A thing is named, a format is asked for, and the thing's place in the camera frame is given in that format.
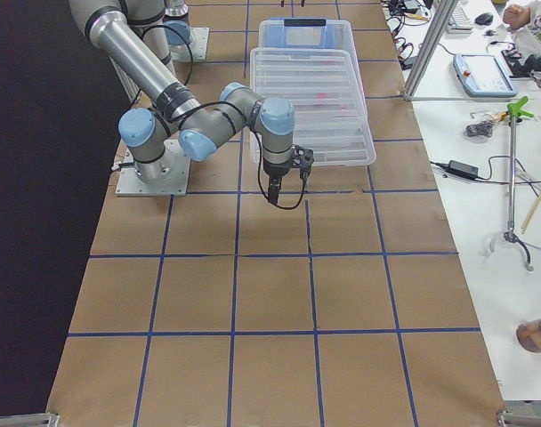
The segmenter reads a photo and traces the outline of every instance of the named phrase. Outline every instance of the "white keyboard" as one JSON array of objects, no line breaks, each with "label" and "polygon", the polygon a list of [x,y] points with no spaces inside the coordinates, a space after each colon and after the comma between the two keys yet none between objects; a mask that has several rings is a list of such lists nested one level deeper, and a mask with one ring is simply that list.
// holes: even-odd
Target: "white keyboard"
[{"label": "white keyboard", "polygon": [[448,33],[470,33],[474,29],[472,20],[466,16],[466,12],[460,4],[457,4],[452,16],[448,21]]}]

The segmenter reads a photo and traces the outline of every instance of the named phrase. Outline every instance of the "black mouse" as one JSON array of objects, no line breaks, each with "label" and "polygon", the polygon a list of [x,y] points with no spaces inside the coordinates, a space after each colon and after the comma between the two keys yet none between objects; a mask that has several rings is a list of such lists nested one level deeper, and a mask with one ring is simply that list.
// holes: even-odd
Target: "black mouse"
[{"label": "black mouse", "polygon": [[474,20],[475,23],[478,25],[490,25],[492,21],[494,20],[494,15],[490,12],[483,13],[482,15],[478,15],[476,19]]}]

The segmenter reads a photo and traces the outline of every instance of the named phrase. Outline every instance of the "white mounting plate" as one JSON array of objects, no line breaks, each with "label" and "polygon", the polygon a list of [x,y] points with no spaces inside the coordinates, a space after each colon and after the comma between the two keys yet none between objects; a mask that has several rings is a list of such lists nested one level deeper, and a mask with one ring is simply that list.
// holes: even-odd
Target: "white mounting plate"
[{"label": "white mounting plate", "polygon": [[[195,37],[195,43],[190,44],[191,53],[193,53],[193,61],[201,62],[207,59],[207,42],[209,41],[209,28],[192,28],[191,33]],[[182,44],[182,48],[174,49],[170,46],[172,52],[172,60],[174,62],[190,62],[190,54]]]},{"label": "white mounting plate", "polygon": [[[151,182],[142,181],[133,167],[124,167],[118,178],[116,195],[119,197],[185,196],[190,176],[190,158],[185,155],[176,140],[167,140],[166,149],[174,153],[176,162],[172,171]],[[125,163],[133,162],[130,151],[125,154]]]}]

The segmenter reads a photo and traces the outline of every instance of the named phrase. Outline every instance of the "bottle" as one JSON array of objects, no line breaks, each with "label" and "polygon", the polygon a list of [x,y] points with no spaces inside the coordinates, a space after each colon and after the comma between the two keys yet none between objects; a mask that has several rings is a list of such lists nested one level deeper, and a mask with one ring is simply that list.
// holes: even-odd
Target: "bottle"
[{"label": "bottle", "polygon": [[541,353],[541,318],[519,325],[516,337],[527,351]]}]

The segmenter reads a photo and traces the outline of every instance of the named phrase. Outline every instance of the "transparent storage box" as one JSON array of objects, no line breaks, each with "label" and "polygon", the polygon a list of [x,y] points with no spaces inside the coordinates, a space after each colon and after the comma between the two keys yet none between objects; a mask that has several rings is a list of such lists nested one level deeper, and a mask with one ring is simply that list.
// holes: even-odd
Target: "transparent storage box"
[{"label": "transparent storage box", "polygon": [[[370,165],[374,144],[351,26],[344,20],[266,20],[251,51],[251,87],[295,107],[294,143],[314,165]],[[251,158],[259,148],[250,136]]]}]

